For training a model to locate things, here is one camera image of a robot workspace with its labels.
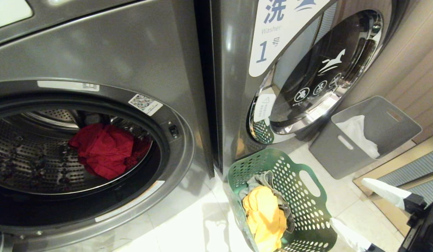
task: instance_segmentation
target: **label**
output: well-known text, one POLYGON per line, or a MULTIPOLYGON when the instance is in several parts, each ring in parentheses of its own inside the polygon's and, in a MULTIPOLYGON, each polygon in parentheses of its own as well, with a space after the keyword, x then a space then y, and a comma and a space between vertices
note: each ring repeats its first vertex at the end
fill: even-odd
POLYGON ((259 0, 249 75, 262 75, 296 34, 330 0, 259 0))
POLYGON ((275 102, 275 94, 261 94, 258 96, 253 111, 253 121, 258 122, 269 118, 271 115, 272 107, 275 102))
POLYGON ((0 0, 0 27, 27 19, 33 11, 25 0, 0 0))
POLYGON ((129 100, 129 104, 133 105, 148 116, 154 115, 154 113, 156 113, 157 110, 163 106, 162 103, 156 101, 155 99, 142 96, 141 94, 136 94, 132 99, 129 100))
POLYGON ((140 196, 133 199, 128 204, 120 207, 119 209, 115 209, 114 211, 110 211, 108 213, 105 213, 101 216, 96 217, 95 222, 100 222, 100 221, 109 219, 110 217, 115 216, 117 214, 120 214, 121 212, 124 212, 124 211, 130 209, 131 207, 137 205, 138 203, 142 202, 144 199, 151 196, 151 194, 153 194, 157 189, 159 189, 163 185, 163 183, 165 183, 165 181, 157 180, 156 182, 154 182, 153 185, 151 185, 151 187, 148 188, 148 190, 144 191, 144 193, 142 193, 140 196))
POLYGON ((71 82, 71 81, 37 81, 37 86, 40 88, 58 88, 68 90, 80 91, 100 91, 100 85, 84 83, 84 82, 71 82))

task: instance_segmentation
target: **round glass door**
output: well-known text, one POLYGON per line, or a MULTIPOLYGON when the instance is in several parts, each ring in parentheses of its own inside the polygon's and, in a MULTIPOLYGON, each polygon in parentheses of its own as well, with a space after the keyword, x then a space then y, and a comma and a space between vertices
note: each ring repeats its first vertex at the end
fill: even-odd
POLYGON ((263 80, 251 107, 252 136, 264 144, 282 142, 329 113, 372 62, 382 26, 371 10, 323 36, 320 20, 310 24, 263 80), (261 105, 266 99, 274 100, 269 109, 261 105))

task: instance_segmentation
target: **gray washing machine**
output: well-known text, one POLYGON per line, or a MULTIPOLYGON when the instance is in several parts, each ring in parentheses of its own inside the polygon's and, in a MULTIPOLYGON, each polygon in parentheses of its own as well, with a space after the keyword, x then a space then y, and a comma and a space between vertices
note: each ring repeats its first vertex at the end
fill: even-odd
POLYGON ((212 0, 207 93, 219 170, 263 148, 290 153, 312 139, 379 57, 406 5, 212 0))
POLYGON ((192 1, 0 8, 0 249, 110 251, 145 232, 141 214, 156 226, 209 192, 192 1), (146 152, 113 179, 91 174, 68 141, 94 123, 146 152))

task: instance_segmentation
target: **basket hole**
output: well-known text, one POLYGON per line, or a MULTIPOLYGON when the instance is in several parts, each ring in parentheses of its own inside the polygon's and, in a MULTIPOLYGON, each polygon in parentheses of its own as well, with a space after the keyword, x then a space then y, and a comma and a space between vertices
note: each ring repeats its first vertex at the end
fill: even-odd
POLYGON ((314 183, 313 179, 311 178, 308 172, 302 170, 299 172, 299 176, 302 182, 305 184, 305 186, 308 188, 309 192, 313 196, 315 197, 321 196, 321 191, 319 190, 316 183, 314 183))

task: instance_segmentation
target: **sticker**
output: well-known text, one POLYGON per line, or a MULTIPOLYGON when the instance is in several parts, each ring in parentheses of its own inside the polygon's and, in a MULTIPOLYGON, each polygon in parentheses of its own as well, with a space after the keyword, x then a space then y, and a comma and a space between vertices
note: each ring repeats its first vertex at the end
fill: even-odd
POLYGON ((317 96, 318 94, 320 94, 322 92, 322 90, 324 90, 325 86, 327 85, 327 81, 322 81, 321 83, 319 83, 313 90, 313 95, 317 96))
POLYGON ((258 96, 253 112, 253 121, 258 122, 269 118, 271 115, 272 107, 275 102, 275 94, 261 94, 258 96))
POLYGON ((259 0, 249 75, 262 75, 296 34, 330 0, 259 0))
POLYGON ((115 209, 114 211, 110 211, 108 213, 105 213, 101 216, 96 217, 95 222, 100 222, 100 221, 109 219, 110 217, 113 217, 117 214, 120 214, 121 212, 124 212, 124 211, 130 209, 131 207, 135 206, 136 204, 142 202, 144 199, 151 196, 151 194, 153 194, 157 189, 159 189, 163 185, 163 183, 165 183, 165 181, 157 180, 156 182, 154 182, 153 185, 151 185, 151 187, 148 188, 148 190, 144 191, 144 193, 142 193, 140 196, 133 199, 128 204, 126 204, 126 205, 124 205, 118 209, 115 209))
POLYGON ((305 88, 303 88, 303 89, 300 89, 299 91, 298 91, 298 93, 294 96, 294 101, 295 102, 300 102, 300 101, 302 101, 303 99, 305 99, 307 96, 308 96, 308 94, 309 94, 309 88, 307 87, 305 87, 305 88))
POLYGON ((338 56, 336 56, 335 59, 326 59, 326 60, 322 61, 322 63, 326 63, 326 64, 324 65, 324 67, 322 67, 318 71, 318 73, 321 75, 321 74, 327 72, 328 70, 332 70, 332 69, 338 67, 337 64, 341 64, 342 63, 341 57, 344 54, 345 54, 345 49, 342 50, 340 53, 338 53, 338 56))
POLYGON ((341 79, 342 73, 338 73, 333 79, 331 79, 330 84, 328 84, 328 87, 331 88, 332 86, 338 86, 338 81, 341 79))
POLYGON ((71 81, 37 81, 37 86, 40 88, 58 88, 68 90, 80 91, 100 91, 100 85, 84 83, 84 82, 71 82, 71 81))
POLYGON ((163 104, 152 99, 150 97, 142 96, 141 94, 136 94, 132 99, 129 100, 129 104, 136 107, 141 112, 152 116, 159 110, 163 104))

